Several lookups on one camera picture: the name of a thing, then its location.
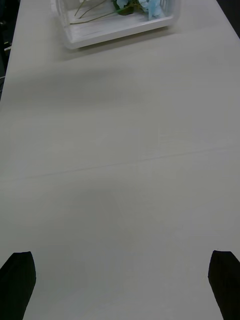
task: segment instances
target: white plastic tray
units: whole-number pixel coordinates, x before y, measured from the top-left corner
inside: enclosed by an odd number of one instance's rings
[[[148,30],[172,25],[179,17],[180,0],[161,0],[164,12],[162,18],[148,21],[147,14],[133,13],[126,16],[114,13],[88,23],[70,25],[80,21],[78,17],[88,8],[101,0],[90,0],[84,3],[77,16],[75,13],[80,5],[78,0],[51,0],[51,7],[60,22],[60,32],[64,45],[69,49],[85,47],[104,41],[117,39]],[[111,0],[89,11],[82,19],[90,20],[114,11]]]

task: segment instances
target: plastic container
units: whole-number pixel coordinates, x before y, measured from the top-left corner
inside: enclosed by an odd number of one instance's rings
[[[89,8],[94,7],[101,0],[86,1],[79,12],[79,0],[51,0],[51,7],[56,15],[64,45],[69,49],[85,47],[108,40],[113,40],[144,31],[172,25],[179,17],[180,0],[160,0],[164,17],[148,20],[148,14],[133,13],[119,15],[117,13],[104,18],[71,25],[70,23],[87,21],[114,11],[111,0],[90,10],[83,18],[79,17]]]

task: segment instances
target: white table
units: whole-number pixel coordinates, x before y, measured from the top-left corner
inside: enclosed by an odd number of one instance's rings
[[[215,0],[68,51],[22,0],[0,112],[0,265],[31,251],[24,320],[220,320],[240,259],[240,42]]]

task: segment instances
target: table surface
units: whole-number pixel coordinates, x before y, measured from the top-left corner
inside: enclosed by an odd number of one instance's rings
[[[31,251],[24,320],[219,320],[240,259],[240,42],[215,0],[68,51],[22,0],[0,111],[0,265]]]

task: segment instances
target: blue flower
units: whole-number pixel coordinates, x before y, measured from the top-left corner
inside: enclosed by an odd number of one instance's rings
[[[128,3],[129,0],[116,0],[116,4],[119,6],[120,9],[123,9]]]
[[[151,20],[153,17],[159,18],[164,17],[163,11],[160,7],[160,0],[149,0],[147,4],[148,19]]]

